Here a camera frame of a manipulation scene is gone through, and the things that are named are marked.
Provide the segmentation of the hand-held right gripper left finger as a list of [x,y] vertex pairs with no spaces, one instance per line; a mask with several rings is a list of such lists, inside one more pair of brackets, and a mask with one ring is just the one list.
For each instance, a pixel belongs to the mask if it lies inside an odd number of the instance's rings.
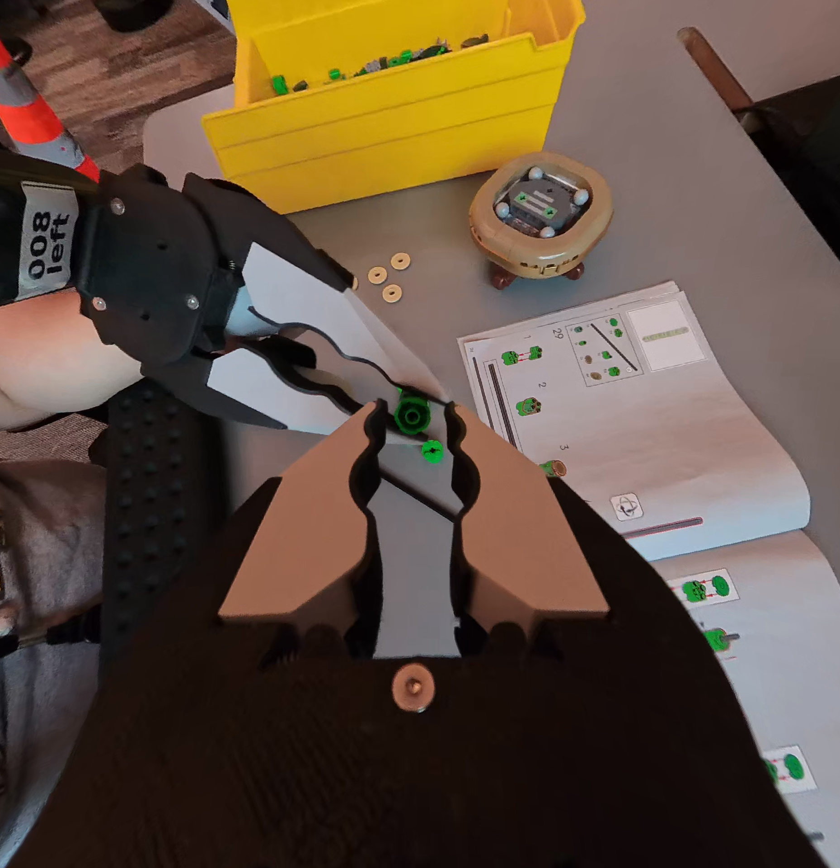
[[369,504],[381,483],[388,406],[361,406],[278,479],[219,609],[227,623],[333,628],[370,658],[382,617],[382,559]]

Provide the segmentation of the person's left forearm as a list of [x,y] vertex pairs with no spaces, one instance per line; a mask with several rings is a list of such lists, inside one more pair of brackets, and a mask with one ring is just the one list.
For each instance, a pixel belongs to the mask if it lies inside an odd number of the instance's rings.
[[97,407],[142,378],[103,344],[74,289],[0,307],[0,431]]

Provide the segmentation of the orange grey striped pole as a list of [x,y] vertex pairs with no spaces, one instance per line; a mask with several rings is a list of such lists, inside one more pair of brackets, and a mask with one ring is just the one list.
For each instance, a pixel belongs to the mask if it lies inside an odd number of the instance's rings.
[[100,170],[0,40],[0,121],[17,152],[76,170],[95,183]]

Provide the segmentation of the open instruction booklet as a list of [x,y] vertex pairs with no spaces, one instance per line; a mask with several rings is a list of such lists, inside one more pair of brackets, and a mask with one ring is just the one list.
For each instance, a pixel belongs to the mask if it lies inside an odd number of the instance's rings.
[[654,563],[840,866],[840,586],[801,473],[674,282],[458,339],[479,417]]

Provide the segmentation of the yellow plastic bin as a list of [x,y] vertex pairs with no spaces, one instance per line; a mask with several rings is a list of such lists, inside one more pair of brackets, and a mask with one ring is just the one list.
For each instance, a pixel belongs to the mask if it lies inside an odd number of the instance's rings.
[[[299,212],[502,167],[544,146],[578,1],[229,2],[234,106],[202,126],[225,179]],[[437,38],[447,55],[324,84]],[[307,80],[274,95],[270,78]]]

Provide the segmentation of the green round brick stack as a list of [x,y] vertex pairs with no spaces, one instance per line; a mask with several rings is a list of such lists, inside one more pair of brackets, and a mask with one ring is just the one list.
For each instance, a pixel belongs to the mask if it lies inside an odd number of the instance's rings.
[[415,437],[425,433],[432,422],[428,398],[410,389],[400,390],[393,418],[396,427],[406,436]]

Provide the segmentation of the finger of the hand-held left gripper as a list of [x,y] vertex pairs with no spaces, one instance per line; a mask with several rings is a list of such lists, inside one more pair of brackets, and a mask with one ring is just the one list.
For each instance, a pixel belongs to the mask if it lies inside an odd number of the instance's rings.
[[317,384],[350,397],[393,398],[409,388],[441,405],[451,396],[427,364],[366,307],[352,288],[339,291],[253,243],[244,285],[226,323],[232,338],[278,335],[318,352]]
[[241,338],[212,361],[206,384],[271,427],[328,435],[362,404],[339,385],[318,382],[305,371],[317,371],[311,347],[280,335]]

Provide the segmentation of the black axle rod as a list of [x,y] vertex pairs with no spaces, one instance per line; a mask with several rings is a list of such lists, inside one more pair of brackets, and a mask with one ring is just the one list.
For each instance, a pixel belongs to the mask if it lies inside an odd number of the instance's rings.
[[380,471],[380,476],[381,476],[382,481],[386,481],[389,485],[398,489],[400,492],[409,496],[414,501],[420,503],[421,505],[423,505],[427,509],[432,510],[437,515],[440,515],[441,517],[446,519],[451,524],[453,524],[455,522],[456,513],[452,509],[448,508],[447,505],[445,505],[441,501],[435,499],[434,497],[432,497],[430,495],[423,493],[422,491],[418,490],[410,483],[402,480],[398,476],[395,476],[391,472],[388,472],[386,470],[382,470],[382,471]]

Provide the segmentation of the person's grey shirt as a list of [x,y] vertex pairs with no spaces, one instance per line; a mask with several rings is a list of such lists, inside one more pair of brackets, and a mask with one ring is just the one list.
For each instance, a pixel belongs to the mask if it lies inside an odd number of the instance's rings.
[[[58,624],[102,588],[103,424],[78,415],[0,433],[0,637]],[[61,775],[97,688],[99,649],[36,644],[0,659],[0,866]]]

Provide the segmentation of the dark chair with wooden frame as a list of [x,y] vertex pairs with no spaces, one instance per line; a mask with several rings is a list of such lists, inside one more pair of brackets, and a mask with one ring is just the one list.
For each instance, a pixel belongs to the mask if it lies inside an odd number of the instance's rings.
[[754,101],[697,28],[677,38],[840,261],[840,75]]

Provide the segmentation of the pile of small loose bricks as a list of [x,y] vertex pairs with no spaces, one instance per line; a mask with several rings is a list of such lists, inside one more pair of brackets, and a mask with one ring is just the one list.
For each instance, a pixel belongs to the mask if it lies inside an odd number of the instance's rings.
[[[424,61],[441,57],[453,51],[449,41],[442,38],[437,38],[436,42],[422,49],[404,49],[398,54],[389,56],[380,56],[365,62],[362,67],[348,75],[339,68],[330,69],[327,72],[324,84],[346,81],[350,78],[359,78],[366,75],[371,75],[376,72],[386,71],[391,69],[401,68],[413,62]],[[307,80],[298,80],[290,84],[284,75],[274,75],[270,78],[270,85],[274,95],[286,95],[297,93],[309,89],[310,84]]]

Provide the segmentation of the grey desk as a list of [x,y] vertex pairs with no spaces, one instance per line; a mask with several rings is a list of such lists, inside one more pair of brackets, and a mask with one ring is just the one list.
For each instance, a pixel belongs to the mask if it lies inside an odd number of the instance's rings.
[[[358,297],[477,416],[458,339],[669,281],[685,293],[723,374],[801,473],[805,536],[840,586],[840,263],[676,32],[745,34],[758,60],[809,51],[816,13],[840,49],[840,3],[586,2],[542,149],[586,164],[613,219],[585,275],[504,291],[469,231],[490,173],[291,215],[359,281]],[[396,271],[400,252],[409,268]],[[367,272],[387,269],[372,285]],[[393,304],[382,289],[398,284]]]

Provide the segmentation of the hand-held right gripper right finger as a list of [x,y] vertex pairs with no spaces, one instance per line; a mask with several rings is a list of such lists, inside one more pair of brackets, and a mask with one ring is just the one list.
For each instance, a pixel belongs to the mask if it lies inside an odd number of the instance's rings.
[[551,479],[467,407],[444,411],[461,508],[450,600],[462,656],[479,654],[501,624],[531,640],[546,622],[605,618],[610,606]]

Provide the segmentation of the tan brick pot model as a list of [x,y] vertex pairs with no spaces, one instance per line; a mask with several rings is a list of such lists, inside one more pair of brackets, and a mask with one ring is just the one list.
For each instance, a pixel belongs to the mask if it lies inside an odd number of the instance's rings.
[[493,286],[503,290],[516,278],[579,279],[612,216],[598,171],[544,151],[510,160],[481,186],[469,227]]

